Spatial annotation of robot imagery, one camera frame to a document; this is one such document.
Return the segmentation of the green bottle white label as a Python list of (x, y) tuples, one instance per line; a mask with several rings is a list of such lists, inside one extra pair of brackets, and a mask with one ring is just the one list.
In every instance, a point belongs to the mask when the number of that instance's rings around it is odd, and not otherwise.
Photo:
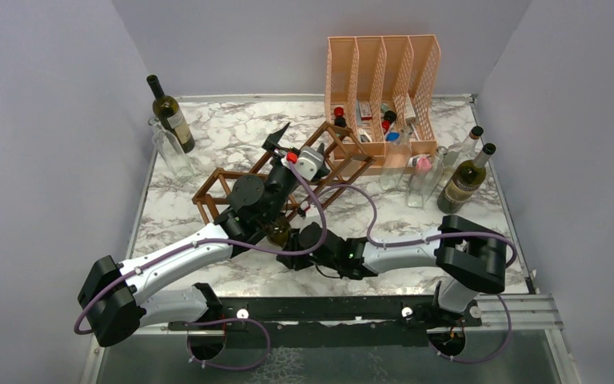
[(474, 159), (466, 160), (456, 168), (437, 198), (440, 211), (455, 214), (468, 202), (486, 179), (486, 164), (495, 153), (496, 146), (487, 143)]

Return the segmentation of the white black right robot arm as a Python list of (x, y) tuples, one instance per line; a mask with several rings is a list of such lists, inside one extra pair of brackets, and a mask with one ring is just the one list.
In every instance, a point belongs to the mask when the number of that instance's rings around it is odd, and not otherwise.
[[(322, 244), (318, 240), (326, 238)], [(451, 324), (478, 294), (500, 294), (505, 289), (508, 240), (458, 215), (446, 215), (439, 226), (420, 237), (396, 241), (341, 238), (320, 223), (311, 222), (291, 230), (285, 254), (276, 259), (290, 270), (325, 267), (340, 278), (363, 280), (401, 269), (436, 267), (448, 278), (442, 280), (429, 304), (431, 319)]]

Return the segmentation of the green bottle silver cap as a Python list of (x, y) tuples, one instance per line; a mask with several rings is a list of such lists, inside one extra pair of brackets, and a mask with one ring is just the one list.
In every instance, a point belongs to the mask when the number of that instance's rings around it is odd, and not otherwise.
[(291, 233), (291, 225), (284, 214), (280, 214), (273, 221), (265, 221), (261, 224), (265, 236), (270, 244), (281, 249), (286, 247)]

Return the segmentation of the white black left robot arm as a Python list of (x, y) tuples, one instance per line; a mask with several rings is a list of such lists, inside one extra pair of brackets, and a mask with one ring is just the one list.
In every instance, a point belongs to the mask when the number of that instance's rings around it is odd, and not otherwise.
[(286, 243), (290, 226), (284, 205), (297, 186), (309, 188), (329, 174), (325, 147), (284, 148), (285, 128), (270, 134), (263, 148), (272, 158), (265, 178), (242, 175), (227, 194), (227, 208), (193, 235), (137, 261), (99, 258), (78, 294), (82, 312), (74, 333), (92, 334), (102, 347), (127, 339), (154, 320), (159, 310), (148, 301), (170, 283), (202, 267), (230, 260), (258, 243)]

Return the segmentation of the dark green wine bottle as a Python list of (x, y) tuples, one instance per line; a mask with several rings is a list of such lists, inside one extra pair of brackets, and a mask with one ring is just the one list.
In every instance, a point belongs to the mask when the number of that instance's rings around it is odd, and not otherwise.
[(189, 153), (195, 148), (195, 140), (180, 105), (172, 96), (165, 93), (157, 75), (148, 75), (146, 82), (154, 96), (152, 103), (154, 115), (167, 131), (176, 136), (183, 151)]

